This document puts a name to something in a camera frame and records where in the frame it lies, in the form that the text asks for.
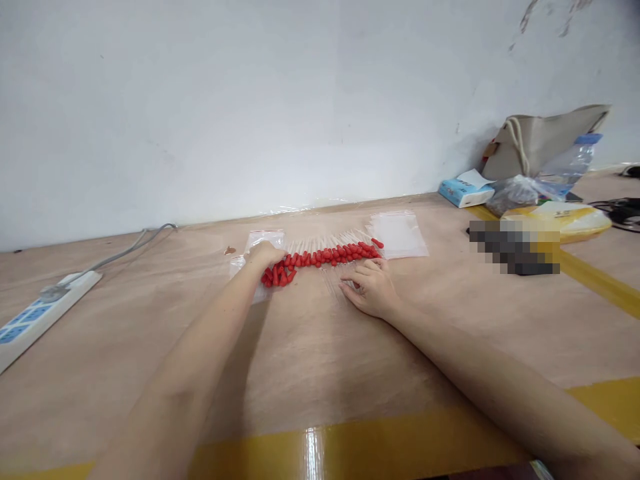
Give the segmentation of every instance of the white wall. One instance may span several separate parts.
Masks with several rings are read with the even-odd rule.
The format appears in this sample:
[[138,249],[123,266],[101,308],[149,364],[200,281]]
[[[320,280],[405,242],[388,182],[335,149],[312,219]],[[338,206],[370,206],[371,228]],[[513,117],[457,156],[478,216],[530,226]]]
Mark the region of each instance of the white wall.
[[433,191],[513,113],[613,103],[597,162],[637,160],[639,19],[634,0],[0,0],[0,251]]

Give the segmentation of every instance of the beige bag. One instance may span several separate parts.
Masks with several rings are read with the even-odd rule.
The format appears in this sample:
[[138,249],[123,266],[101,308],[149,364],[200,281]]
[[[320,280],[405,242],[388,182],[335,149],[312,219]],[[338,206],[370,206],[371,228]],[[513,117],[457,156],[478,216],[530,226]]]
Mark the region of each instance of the beige bag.
[[542,166],[568,150],[580,135],[596,132],[610,105],[588,105],[555,117],[514,115],[507,118],[494,142],[482,176],[502,180],[518,174],[535,177]]

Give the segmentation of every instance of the tissue box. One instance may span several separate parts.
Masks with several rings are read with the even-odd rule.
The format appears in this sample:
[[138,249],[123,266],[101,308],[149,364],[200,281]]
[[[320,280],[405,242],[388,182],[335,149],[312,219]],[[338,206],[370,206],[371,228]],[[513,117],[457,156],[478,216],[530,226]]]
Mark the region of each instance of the tissue box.
[[478,188],[460,179],[444,180],[438,192],[458,208],[480,205],[494,194],[488,185]]

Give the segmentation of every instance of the white power strip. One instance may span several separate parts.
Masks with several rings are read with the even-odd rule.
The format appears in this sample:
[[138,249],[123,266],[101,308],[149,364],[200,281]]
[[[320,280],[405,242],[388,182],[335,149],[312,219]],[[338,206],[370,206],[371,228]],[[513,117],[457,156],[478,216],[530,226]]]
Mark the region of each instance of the white power strip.
[[[67,275],[59,283],[76,275]],[[0,327],[0,375],[101,278],[101,273],[86,272],[69,284],[69,292],[64,297],[51,303],[36,300],[4,327]]]

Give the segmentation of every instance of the plastic bottle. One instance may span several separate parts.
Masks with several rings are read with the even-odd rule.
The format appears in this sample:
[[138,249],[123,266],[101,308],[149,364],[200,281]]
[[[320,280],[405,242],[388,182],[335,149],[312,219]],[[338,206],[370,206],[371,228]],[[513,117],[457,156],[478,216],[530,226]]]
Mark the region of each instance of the plastic bottle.
[[569,150],[547,162],[535,178],[541,189],[548,192],[550,197],[564,200],[589,169],[593,160],[593,146],[601,138],[601,133],[580,135]]

